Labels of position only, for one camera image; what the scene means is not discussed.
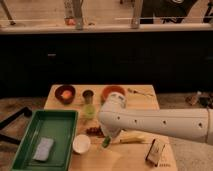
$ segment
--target orange bowl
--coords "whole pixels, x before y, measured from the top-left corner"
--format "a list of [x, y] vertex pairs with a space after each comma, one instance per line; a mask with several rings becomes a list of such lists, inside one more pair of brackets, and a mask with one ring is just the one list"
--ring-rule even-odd
[[125, 96], [125, 90], [121, 86], [110, 85], [110, 86], [107, 86], [103, 89], [102, 94], [101, 94], [102, 101], [106, 101], [108, 95], [111, 92], [118, 92], [118, 93], [121, 93]]
[[55, 97], [63, 104], [70, 104], [75, 97], [75, 88], [71, 85], [62, 85], [55, 90]]

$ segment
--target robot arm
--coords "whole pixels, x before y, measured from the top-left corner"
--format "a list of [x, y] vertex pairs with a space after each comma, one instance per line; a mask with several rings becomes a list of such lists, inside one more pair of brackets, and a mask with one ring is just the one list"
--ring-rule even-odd
[[213, 111], [207, 109], [125, 109], [125, 97], [111, 93], [99, 112], [105, 136], [122, 129], [141, 130], [213, 145]]

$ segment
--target green plastic tray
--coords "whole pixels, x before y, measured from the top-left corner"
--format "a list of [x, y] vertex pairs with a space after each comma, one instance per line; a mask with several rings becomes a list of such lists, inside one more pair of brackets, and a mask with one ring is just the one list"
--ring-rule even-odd
[[[35, 111], [16, 152], [11, 170], [68, 170], [77, 117], [78, 113], [74, 110]], [[32, 159], [41, 137], [54, 139], [49, 158], [45, 162]]]

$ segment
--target sponge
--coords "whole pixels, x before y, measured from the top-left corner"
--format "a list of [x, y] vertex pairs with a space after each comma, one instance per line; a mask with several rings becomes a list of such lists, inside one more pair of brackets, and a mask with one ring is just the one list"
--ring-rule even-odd
[[50, 150], [54, 144], [54, 140], [51, 138], [41, 137], [40, 143], [36, 148], [36, 152], [33, 156], [34, 160], [46, 161], [49, 157]]

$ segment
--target table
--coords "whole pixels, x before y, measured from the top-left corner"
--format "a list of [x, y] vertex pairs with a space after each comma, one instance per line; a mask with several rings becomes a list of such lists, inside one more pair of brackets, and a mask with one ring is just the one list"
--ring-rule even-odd
[[[101, 106], [101, 92], [106, 85], [72, 85], [76, 89], [74, 101], [69, 105], [63, 105], [59, 102], [54, 92], [60, 85], [53, 85], [49, 92], [44, 109], [64, 109], [77, 110], [79, 113], [76, 135], [84, 134], [85, 130], [92, 126], [99, 126], [98, 120], [86, 121], [83, 117], [82, 108], [84, 99], [83, 91], [90, 89], [94, 92], [93, 104], [96, 108], [96, 114]], [[155, 95], [153, 86], [151, 85], [120, 85], [125, 89], [127, 104], [129, 109], [159, 109], [158, 101]], [[127, 88], [131, 88], [144, 93], [153, 94], [153, 97], [143, 96], [141, 94], [132, 94], [127, 92]], [[91, 137], [92, 145], [90, 150], [78, 155], [73, 153], [70, 161], [69, 170], [74, 171], [141, 171], [141, 170], [177, 170], [174, 155], [167, 136], [140, 132], [145, 136], [143, 143], [120, 144], [119, 139], [129, 131], [122, 132], [109, 147], [102, 148], [101, 143], [103, 138]], [[159, 161], [158, 167], [152, 167], [145, 162], [145, 157], [151, 147], [151, 142], [154, 138], [159, 138], [166, 143], [163, 154]]]

